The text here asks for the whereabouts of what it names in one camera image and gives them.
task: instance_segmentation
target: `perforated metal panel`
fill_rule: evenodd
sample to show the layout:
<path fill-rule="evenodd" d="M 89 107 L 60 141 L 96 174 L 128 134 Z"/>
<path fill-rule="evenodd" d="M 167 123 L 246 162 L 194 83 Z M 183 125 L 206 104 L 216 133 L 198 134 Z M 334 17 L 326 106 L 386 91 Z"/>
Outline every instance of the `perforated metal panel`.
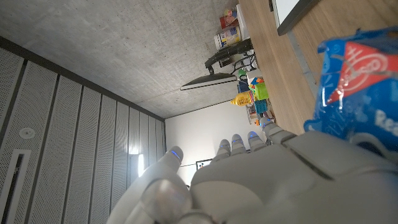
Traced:
<path fill-rule="evenodd" d="M 101 94 L 83 89 L 64 223 L 88 223 Z"/>
<path fill-rule="evenodd" d="M 139 154 L 139 111 L 130 108 L 129 154 Z"/>
<path fill-rule="evenodd" d="M 129 107 L 118 102 L 113 160 L 112 209 L 127 188 L 127 137 Z"/>
<path fill-rule="evenodd" d="M 14 149 L 31 150 L 15 223 L 23 223 L 25 220 L 56 81 L 56 73 L 28 62 L 0 149 L 0 190 L 4 184 L 12 151 Z M 22 139 L 19 136 L 22 128 L 32 128 L 35 136 L 31 139 Z"/>
<path fill-rule="evenodd" d="M 162 134 L 163 134 L 163 153 L 166 152 L 167 147 L 166 147 L 166 123 L 162 122 Z"/>
<path fill-rule="evenodd" d="M 115 118 L 116 101 L 103 96 L 91 198 L 90 223 L 92 224 L 106 223 L 109 217 Z"/>
<path fill-rule="evenodd" d="M 29 223 L 61 223 L 81 85 L 60 77 Z"/>
<path fill-rule="evenodd" d="M 156 120 L 156 158 L 157 161 L 163 156 L 163 125 Z"/>
<path fill-rule="evenodd" d="M 144 155 L 144 168 L 149 165 L 148 115 L 139 113 L 139 153 Z"/>
<path fill-rule="evenodd" d="M 156 163 L 156 119 L 148 117 L 148 153 L 149 165 Z"/>
<path fill-rule="evenodd" d="M 14 91 L 24 59 L 0 48 L 0 127 Z"/>

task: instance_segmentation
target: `plastic packaging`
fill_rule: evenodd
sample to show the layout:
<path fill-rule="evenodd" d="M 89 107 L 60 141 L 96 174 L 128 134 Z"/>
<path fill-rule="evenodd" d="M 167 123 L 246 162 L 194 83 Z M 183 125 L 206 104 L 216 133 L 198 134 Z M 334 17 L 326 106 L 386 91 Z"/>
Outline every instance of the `plastic packaging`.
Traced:
<path fill-rule="evenodd" d="M 324 41 L 315 111 L 304 130 L 346 139 L 398 162 L 398 27 Z"/>
<path fill-rule="evenodd" d="M 217 50 L 221 49 L 224 46 L 238 43 L 241 40 L 241 31 L 239 30 L 239 27 L 232 27 L 229 30 L 214 36 Z"/>
<path fill-rule="evenodd" d="M 254 95 L 252 91 L 238 93 L 235 99 L 231 100 L 232 105 L 245 106 L 254 103 Z"/>
<path fill-rule="evenodd" d="M 236 18 L 238 17 L 238 12 L 236 12 L 236 9 L 225 9 L 224 10 L 224 20 L 226 23 L 226 26 L 231 25 Z"/>

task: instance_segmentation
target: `colorful toy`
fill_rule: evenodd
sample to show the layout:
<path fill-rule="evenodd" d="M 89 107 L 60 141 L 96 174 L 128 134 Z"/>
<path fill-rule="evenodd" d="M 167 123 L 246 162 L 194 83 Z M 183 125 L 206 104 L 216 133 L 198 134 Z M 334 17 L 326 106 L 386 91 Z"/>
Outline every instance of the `colorful toy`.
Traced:
<path fill-rule="evenodd" d="M 264 81 L 262 83 L 258 83 L 257 85 L 255 85 L 255 87 L 256 90 L 254 92 L 254 95 L 258 100 L 265 100 L 269 98 L 268 90 Z"/>
<path fill-rule="evenodd" d="M 257 85 L 259 83 L 264 83 L 264 80 L 259 77 L 253 78 L 253 81 L 251 82 L 252 85 Z"/>

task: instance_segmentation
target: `white wall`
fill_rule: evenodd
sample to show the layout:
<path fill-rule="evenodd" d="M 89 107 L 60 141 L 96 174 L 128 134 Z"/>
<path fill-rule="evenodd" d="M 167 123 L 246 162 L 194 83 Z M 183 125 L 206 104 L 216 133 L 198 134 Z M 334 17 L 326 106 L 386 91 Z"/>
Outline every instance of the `white wall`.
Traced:
<path fill-rule="evenodd" d="M 184 152 L 182 166 L 196 161 L 212 159 L 222 139 L 231 142 L 233 134 L 239 134 L 249 149 L 248 133 L 255 131 L 264 140 L 259 126 L 250 125 L 246 107 L 220 103 L 165 120 L 167 149 L 181 147 Z M 183 180 L 190 180 L 190 172 L 179 172 Z"/>

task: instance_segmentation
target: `robotic hand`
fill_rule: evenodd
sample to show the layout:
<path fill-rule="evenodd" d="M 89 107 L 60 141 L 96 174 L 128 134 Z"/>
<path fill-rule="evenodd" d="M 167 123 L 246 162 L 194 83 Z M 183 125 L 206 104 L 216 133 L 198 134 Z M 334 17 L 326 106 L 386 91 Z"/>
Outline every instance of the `robotic hand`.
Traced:
<path fill-rule="evenodd" d="M 261 119 L 273 145 L 222 140 L 190 190 L 173 147 L 122 196 L 108 223 L 398 223 L 398 168 L 346 141 Z"/>

